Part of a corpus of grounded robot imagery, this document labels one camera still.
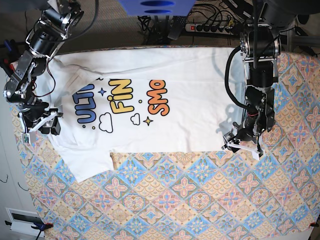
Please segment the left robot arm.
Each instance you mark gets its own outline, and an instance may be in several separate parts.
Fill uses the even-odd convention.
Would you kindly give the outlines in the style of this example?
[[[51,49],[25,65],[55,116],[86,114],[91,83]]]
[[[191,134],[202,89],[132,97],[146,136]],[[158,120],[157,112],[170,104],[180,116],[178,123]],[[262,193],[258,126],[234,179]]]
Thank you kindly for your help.
[[[251,152],[255,160],[263,156],[260,136],[270,132],[275,124],[272,85],[278,82],[277,58],[281,54],[280,33],[285,32],[296,17],[294,9],[285,9],[283,0],[253,1],[252,16],[240,29],[240,45],[230,53],[224,74],[224,85],[230,99],[244,110],[241,124],[233,122],[232,129],[223,136],[222,149],[234,153]],[[233,57],[241,53],[244,63],[246,88],[244,103],[237,100],[229,86],[229,74]]]

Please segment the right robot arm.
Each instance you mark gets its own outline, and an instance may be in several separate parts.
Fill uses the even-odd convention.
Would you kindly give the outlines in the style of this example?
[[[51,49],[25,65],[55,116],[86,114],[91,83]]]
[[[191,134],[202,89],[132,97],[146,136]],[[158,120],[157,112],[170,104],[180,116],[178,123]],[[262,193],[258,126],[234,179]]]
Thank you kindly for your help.
[[[63,113],[50,108],[35,94],[37,77],[49,71],[49,62],[57,54],[64,41],[71,37],[71,30],[78,24],[84,12],[76,0],[58,0],[56,6],[47,4],[41,17],[26,37],[28,49],[17,60],[15,68],[3,63],[9,76],[3,96],[18,107],[18,117],[23,129],[21,140],[32,144],[36,132],[60,134],[59,118]]]

